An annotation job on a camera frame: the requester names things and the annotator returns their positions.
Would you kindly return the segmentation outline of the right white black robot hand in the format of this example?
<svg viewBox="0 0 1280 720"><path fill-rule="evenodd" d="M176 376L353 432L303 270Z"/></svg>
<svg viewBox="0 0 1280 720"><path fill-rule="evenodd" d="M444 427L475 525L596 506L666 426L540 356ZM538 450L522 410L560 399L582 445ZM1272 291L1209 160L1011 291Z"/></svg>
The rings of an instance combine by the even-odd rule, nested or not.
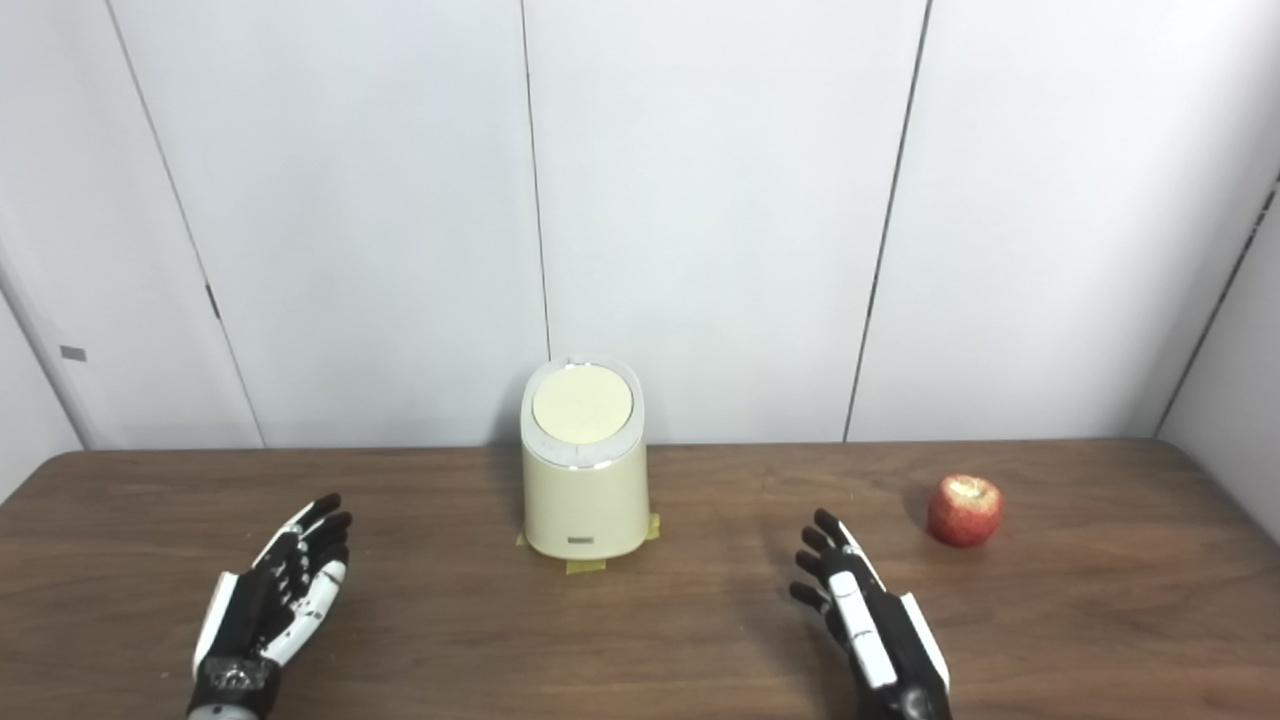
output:
<svg viewBox="0 0 1280 720"><path fill-rule="evenodd" d="M815 610L844 652L858 719L951 719L950 671L916 598L895 594L850 529L817 509L803 528L796 565L815 584L788 593Z"/></svg>

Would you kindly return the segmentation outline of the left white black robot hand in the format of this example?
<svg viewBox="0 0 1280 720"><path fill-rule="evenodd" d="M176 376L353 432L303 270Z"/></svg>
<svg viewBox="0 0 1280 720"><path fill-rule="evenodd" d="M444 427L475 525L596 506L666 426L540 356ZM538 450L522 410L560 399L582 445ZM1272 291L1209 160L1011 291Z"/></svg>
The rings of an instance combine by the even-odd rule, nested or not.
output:
<svg viewBox="0 0 1280 720"><path fill-rule="evenodd" d="M338 493L303 506L250 568L218 578L196 642L188 719L266 719L285 666L340 593L353 521Z"/></svg>

